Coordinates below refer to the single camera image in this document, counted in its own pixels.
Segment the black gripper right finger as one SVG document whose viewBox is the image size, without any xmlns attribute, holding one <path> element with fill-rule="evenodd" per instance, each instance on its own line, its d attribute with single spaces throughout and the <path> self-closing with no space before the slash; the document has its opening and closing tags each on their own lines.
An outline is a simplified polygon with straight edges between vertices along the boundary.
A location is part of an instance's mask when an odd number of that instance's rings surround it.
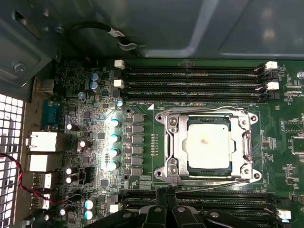
<svg viewBox="0 0 304 228">
<path fill-rule="evenodd" d="M 240 219 L 220 210 L 210 210 L 200 215 L 191 207 L 181 206 L 177 202 L 173 187 L 167 188 L 168 209 L 172 212 L 179 228 L 257 228 L 244 219 Z"/>
</svg>

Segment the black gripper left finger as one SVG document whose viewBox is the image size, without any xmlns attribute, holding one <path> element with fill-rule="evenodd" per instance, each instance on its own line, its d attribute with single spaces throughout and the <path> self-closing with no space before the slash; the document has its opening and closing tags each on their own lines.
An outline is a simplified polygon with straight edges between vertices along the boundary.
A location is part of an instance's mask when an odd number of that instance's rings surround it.
<svg viewBox="0 0 304 228">
<path fill-rule="evenodd" d="M 120 210 L 103 219 L 97 220 L 88 228 L 164 228 L 167 220 L 167 190 L 156 191 L 156 205 L 148 208 L 147 213 L 136 214 L 129 210 Z"/>
</svg>

